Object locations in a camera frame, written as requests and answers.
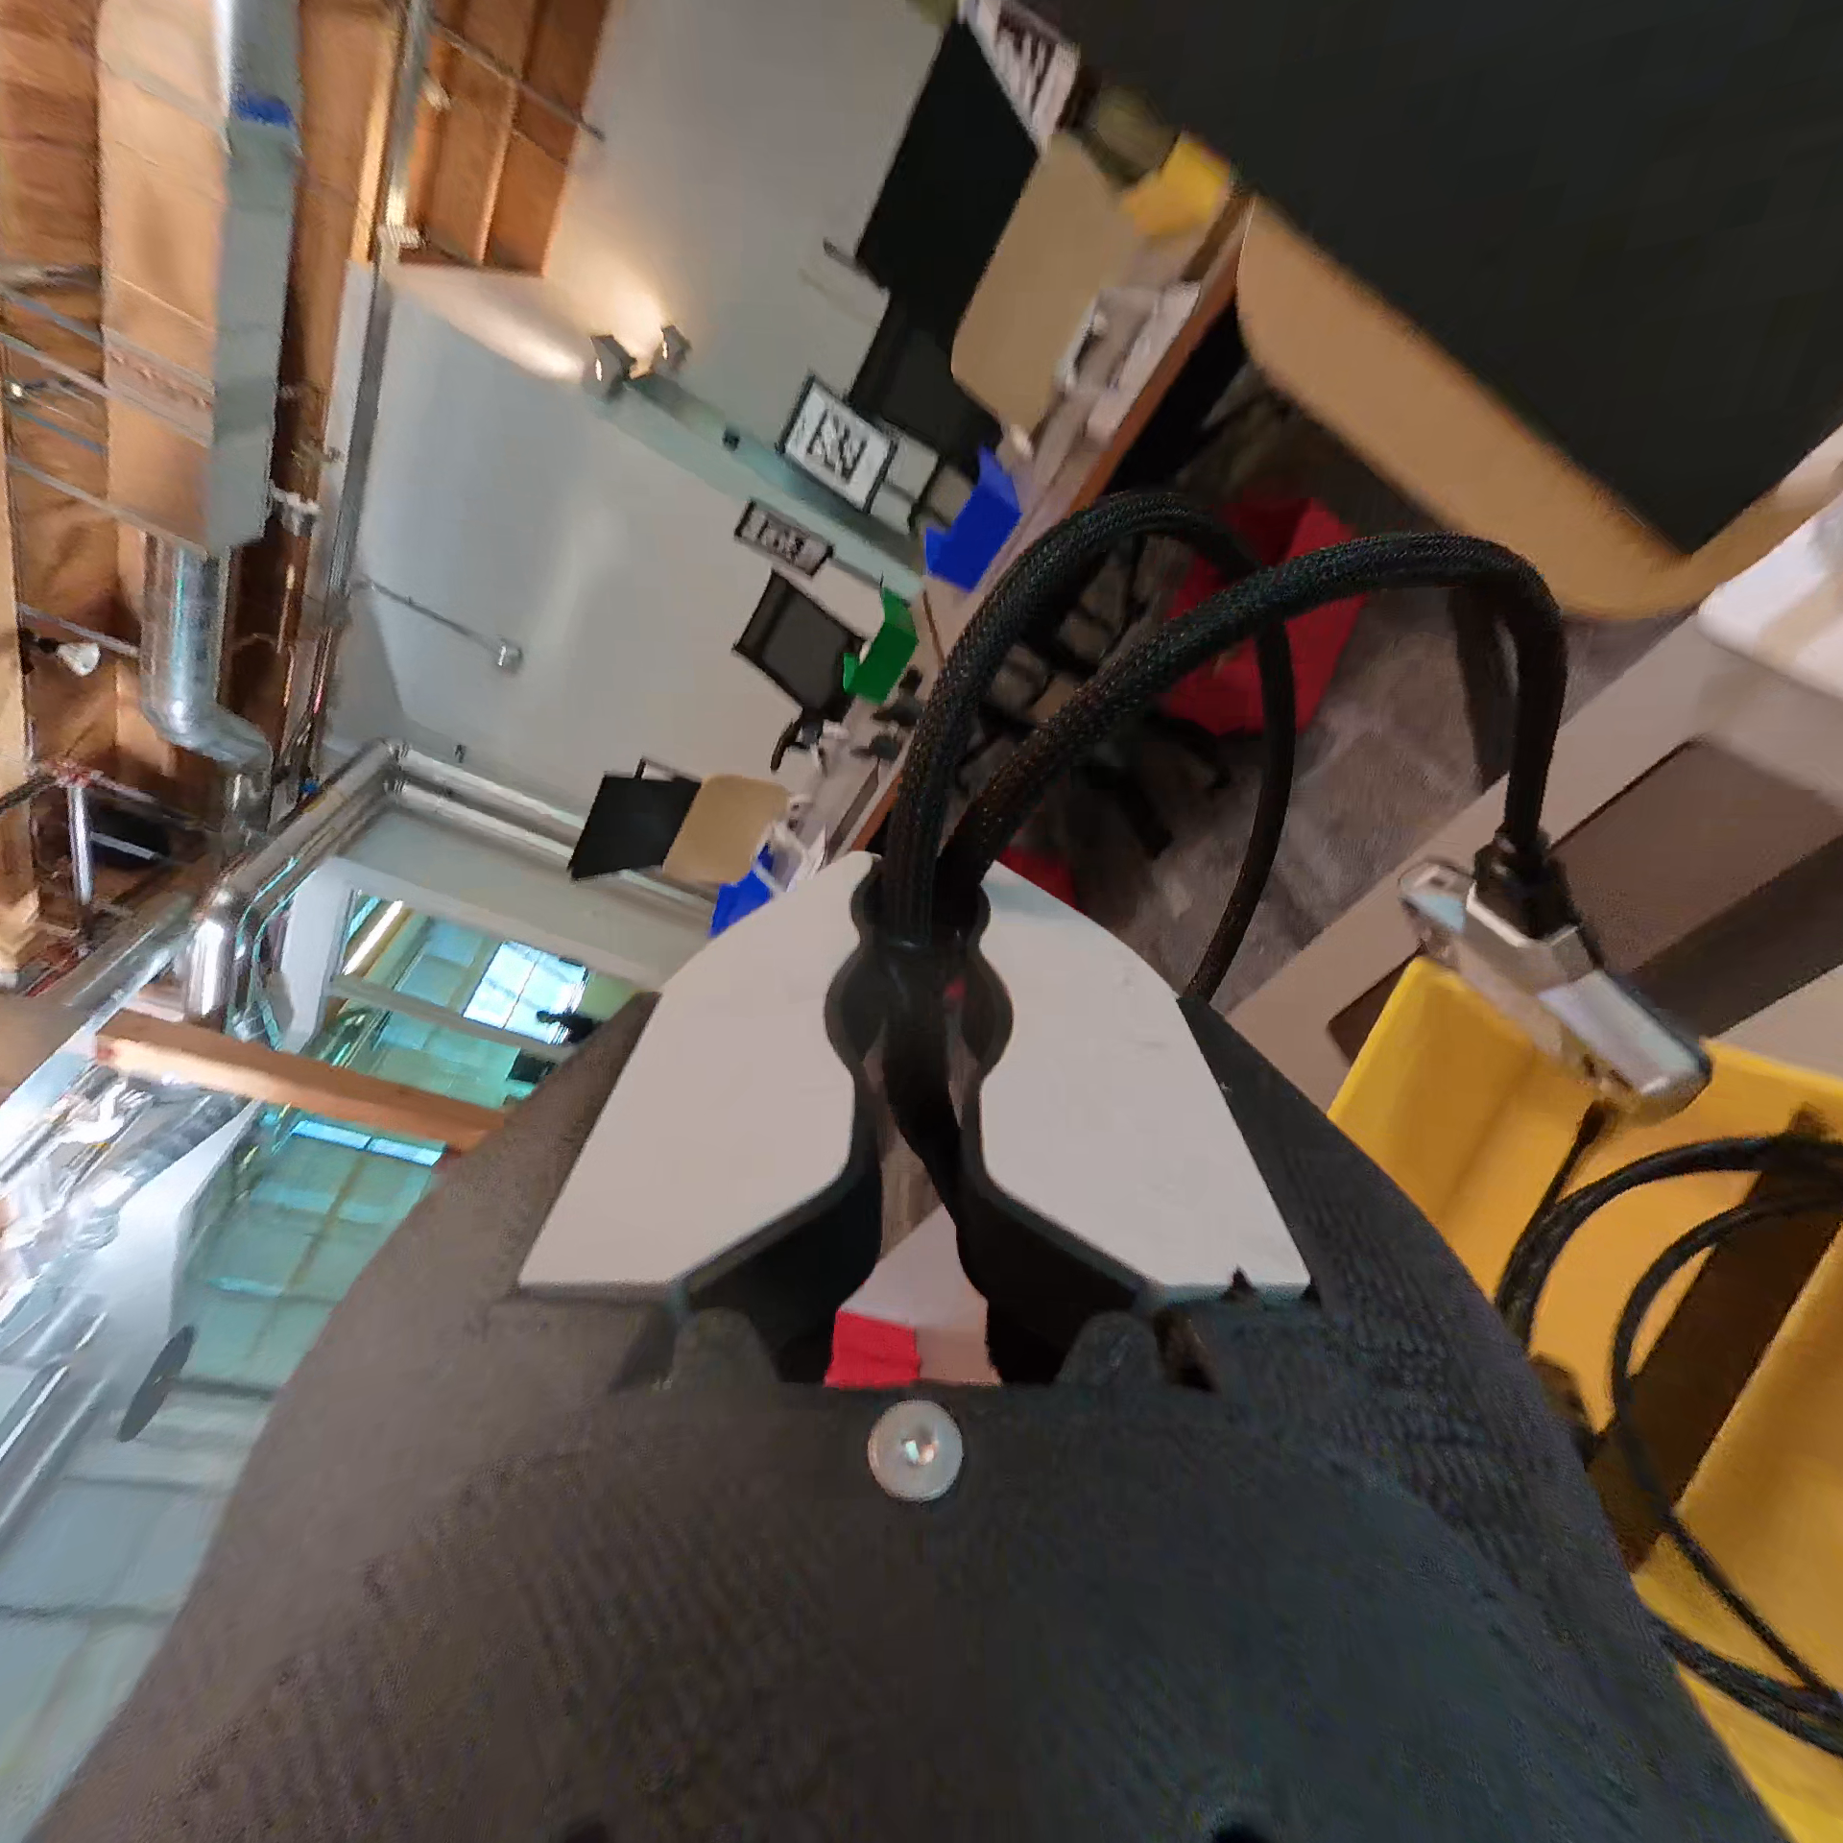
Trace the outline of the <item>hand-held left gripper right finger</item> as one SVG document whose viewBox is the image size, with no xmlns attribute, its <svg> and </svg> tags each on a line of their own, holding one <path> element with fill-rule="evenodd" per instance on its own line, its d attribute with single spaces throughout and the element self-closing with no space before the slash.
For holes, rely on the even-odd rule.
<svg viewBox="0 0 1843 1843">
<path fill-rule="evenodd" d="M 983 1172 L 1144 1298 L 1237 1284 L 1301 1298 L 1310 1274 L 1177 993 L 1083 913 L 1012 868 L 979 937 L 1006 1028 L 979 1085 Z"/>
</svg>

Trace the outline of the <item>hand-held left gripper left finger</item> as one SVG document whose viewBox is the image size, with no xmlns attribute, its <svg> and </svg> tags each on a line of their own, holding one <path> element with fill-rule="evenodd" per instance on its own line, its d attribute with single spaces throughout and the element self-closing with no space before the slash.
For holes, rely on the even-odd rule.
<svg viewBox="0 0 1843 1843">
<path fill-rule="evenodd" d="M 857 1097 L 825 999 L 870 868 L 840 855 L 668 979 L 520 1289 L 677 1291 L 844 1176 Z"/>
</svg>

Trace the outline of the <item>yellow plastic bin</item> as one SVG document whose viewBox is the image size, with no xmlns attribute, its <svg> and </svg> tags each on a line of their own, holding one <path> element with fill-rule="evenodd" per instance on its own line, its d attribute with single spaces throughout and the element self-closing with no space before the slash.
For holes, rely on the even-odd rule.
<svg viewBox="0 0 1843 1843">
<path fill-rule="evenodd" d="M 1329 1116 L 1421 1209 L 1485 1294 L 1559 1168 L 1569 1187 L 1630 1160 L 1727 1135 L 1808 1132 L 1838 1141 L 1838 1075 L 1716 1043 L 1711 1085 L 1668 1121 L 1609 1121 L 1569 1162 L 1594 1095 L 1458 979 L 1412 960 L 1379 1010 Z M 1534 1320 L 1534 1354 L 1565 1371 L 1582 1417 L 1602 1434 L 1615 1399 L 1609 1354 L 1630 1289 L 1674 1243 L 1668 1210 L 1717 1207 L 1708 1191 L 1645 1187 L 1599 1210 L 1557 1256 Z M 1838 1685 L 1838 1597 L 1803 1591 L 1790 1607 L 1741 1591 L 1817 1673 Z"/>
</svg>

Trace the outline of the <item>silver usb hub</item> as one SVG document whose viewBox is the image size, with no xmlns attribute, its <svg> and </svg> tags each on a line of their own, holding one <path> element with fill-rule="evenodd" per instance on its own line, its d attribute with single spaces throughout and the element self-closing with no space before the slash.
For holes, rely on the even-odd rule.
<svg viewBox="0 0 1843 1843">
<path fill-rule="evenodd" d="M 1617 1111 L 1664 1118 L 1708 1087 L 1703 1042 L 1606 965 L 1544 838 L 1410 864 L 1398 900 L 1428 958 Z"/>
</svg>

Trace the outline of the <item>green plastic bin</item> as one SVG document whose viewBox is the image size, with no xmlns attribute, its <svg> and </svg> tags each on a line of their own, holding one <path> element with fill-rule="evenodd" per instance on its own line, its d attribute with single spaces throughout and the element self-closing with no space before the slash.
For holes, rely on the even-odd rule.
<svg viewBox="0 0 1843 1843">
<path fill-rule="evenodd" d="M 842 691 L 866 705 L 881 705 L 911 671 L 917 647 L 914 612 L 898 590 L 885 585 L 881 625 L 863 652 L 840 665 Z"/>
</svg>

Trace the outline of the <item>red tote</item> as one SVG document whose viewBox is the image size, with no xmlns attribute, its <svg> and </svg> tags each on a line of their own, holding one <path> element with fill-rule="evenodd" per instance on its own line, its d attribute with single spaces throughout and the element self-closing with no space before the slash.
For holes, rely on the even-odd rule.
<svg viewBox="0 0 1843 1843">
<path fill-rule="evenodd" d="M 1215 510 L 1261 568 L 1355 536 L 1347 519 L 1317 498 L 1257 490 L 1226 498 Z M 1193 556 L 1166 600 L 1165 619 L 1185 617 L 1226 584 L 1215 563 Z M 1364 600 L 1364 595 L 1345 597 L 1287 623 L 1298 728 L 1313 721 Z M 1187 674 L 1158 699 L 1158 712 L 1213 738 L 1261 734 L 1263 705 L 1253 645 L 1217 654 Z"/>
</svg>

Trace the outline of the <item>blue plastic bin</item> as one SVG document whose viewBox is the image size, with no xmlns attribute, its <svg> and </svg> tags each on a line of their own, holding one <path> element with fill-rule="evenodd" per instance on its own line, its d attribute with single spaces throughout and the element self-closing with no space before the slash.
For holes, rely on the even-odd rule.
<svg viewBox="0 0 1843 1843">
<path fill-rule="evenodd" d="M 974 484 L 957 516 L 924 535 L 925 575 L 970 592 L 990 570 L 1023 517 L 1021 489 L 999 452 L 979 448 Z"/>
</svg>

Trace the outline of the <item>black bin divider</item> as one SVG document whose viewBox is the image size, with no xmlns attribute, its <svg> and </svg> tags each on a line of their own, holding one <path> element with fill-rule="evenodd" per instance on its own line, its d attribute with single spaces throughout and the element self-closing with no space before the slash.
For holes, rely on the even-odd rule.
<svg viewBox="0 0 1843 1843">
<path fill-rule="evenodd" d="M 1811 1134 L 1672 1144 L 1606 1176 L 1672 1201 L 1672 1237 L 1717 1231 L 1640 1308 L 1591 1473 L 1637 1578 L 1691 1572 L 1670 1517 L 1735 1587 L 1790 1607 L 1838 1597 L 1838 1142 Z"/>
</svg>

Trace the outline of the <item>black white marker poster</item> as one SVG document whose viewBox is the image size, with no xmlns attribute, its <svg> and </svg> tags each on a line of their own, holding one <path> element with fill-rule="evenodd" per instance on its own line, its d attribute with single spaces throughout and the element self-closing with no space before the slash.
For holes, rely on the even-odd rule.
<svg viewBox="0 0 1843 1843">
<path fill-rule="evenodd" d="M 854 407 L 819 374 L 807 374 L 774 452 L 854 510 L 868 512 L 900 443 L 898 429 Z"/>
</svg>

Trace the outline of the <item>white board stand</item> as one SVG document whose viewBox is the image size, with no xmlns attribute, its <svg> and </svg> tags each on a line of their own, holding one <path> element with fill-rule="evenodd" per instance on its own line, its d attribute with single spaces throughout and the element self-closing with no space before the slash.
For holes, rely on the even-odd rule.
<svg viewBox="0 0 1843 1843">
<path fill-rule="evenodd" d="M 1841 498 L 1716 587 L 1696 628 L 1725 652 L 1841 701 Z"/>
</svg>

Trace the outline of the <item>silver air duct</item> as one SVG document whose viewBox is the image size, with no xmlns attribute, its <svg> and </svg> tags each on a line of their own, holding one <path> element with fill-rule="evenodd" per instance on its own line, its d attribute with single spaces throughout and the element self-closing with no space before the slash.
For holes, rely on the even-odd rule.
<svg viewBox="0 0 1843 1843">
<path fill-rule="evenodd" d="M 154 348 L 175 421 L 145 711 L 175 747 L 262 782 L 270 740 L 222 704 L 220 674 L 233 563 L 270 517 L 303 168 L 299 7 L 148 3 L 141 23 L 142 86 L 168 111 L 152 191 L 159 272 L 145 292 L 173 326 Z"/>
</svg>

